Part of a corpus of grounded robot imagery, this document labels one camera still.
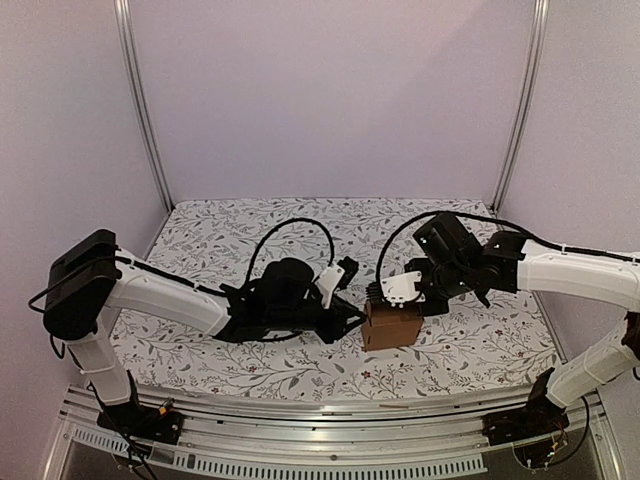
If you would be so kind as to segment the brown cardboard box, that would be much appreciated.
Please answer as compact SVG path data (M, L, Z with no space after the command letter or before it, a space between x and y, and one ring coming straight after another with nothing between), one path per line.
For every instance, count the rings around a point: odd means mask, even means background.
M366 321L361 326L367 352L411 346L423 324L415 306L394 308L384 303L365 303Z

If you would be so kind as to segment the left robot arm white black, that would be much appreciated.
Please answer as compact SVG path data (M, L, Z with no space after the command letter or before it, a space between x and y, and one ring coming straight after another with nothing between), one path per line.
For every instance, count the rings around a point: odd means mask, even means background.
M77 360L111 419L128 434L148 426L131 375L102 328L107 309L133 310L193 328L228 343L283 340L312 332L331 344L362 325L365 315L338 296L358 271L349 257L320 273L284 258L242 286L212 289L153 267L119 247L114 232L99 229L50 267L47 287L28 302L49 335Z

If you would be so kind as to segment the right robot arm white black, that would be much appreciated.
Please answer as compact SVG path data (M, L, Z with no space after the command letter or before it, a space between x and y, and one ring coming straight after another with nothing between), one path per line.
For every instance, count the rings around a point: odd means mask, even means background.
M491 290L542 291L617 305L626 315L596 344L534 384L517 427L537 436L582 395L639 365L639 261L629 255L553 245L515 228L480 243L456 214L442 212L413 235L424 258L419 269L386 288L395 303L423 302L432 314L449 299L473 292L480 301Z

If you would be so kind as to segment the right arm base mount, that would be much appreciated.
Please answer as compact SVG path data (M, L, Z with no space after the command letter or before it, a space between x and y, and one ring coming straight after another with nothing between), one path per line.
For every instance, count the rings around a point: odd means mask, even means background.
M546 396L553 371L550 368L537 378L524 406L481 418L482 435L491 446L550 434L569 426L566 408L555 405Z

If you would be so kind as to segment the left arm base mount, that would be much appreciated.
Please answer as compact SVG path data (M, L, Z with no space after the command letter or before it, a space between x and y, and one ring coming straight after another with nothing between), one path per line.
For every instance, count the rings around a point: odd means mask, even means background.
M130 394L124 402L107 405L95 394L100 406L97 424L127 437L176 445L185 416L174 409L175 399L166 398L159 406L140 403L135 381L129 379Z

